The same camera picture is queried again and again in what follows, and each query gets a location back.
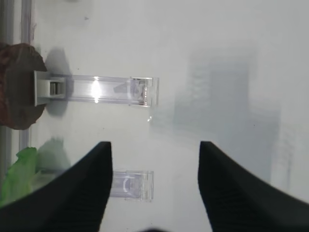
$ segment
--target transparent acrylic bracket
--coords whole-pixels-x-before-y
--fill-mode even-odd
[[[154,172],[113,172],[110,196],[151,202],[154,198]]]
[[[99,77],[34,72],[35,104],[50,100],[116,103],[151,107],[158,104],[159,79]]]

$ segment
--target white background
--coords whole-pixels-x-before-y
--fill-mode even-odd
[[[71,164],[111,141],[114,169],[154,171],[154,201],[110,199],[102,231],[211,231],[200,140],[306,201],[307,0],[35,0],[34,40],[61,74],[160,78],[159,107],[53,103],[31,145],[64,140]]]

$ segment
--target clear plastic rectangle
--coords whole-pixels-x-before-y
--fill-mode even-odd
[[[65,101],[157,105],[158,78],[55,75],[66,80]]]
[[[154,172],[114,172],[110,196],[151,202],[154,198]]]

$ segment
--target white wall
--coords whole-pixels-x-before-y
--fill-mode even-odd
[[[71,163],[109,140],[115,169],[154,171],[154,202],[111,199],[102,230],[211,231],[202,139],[309,200],[309,1],[34,2],[34,44],[51,71],[160,78],[157,109],[56,103],[32,128],[35,146],[62,137]]]

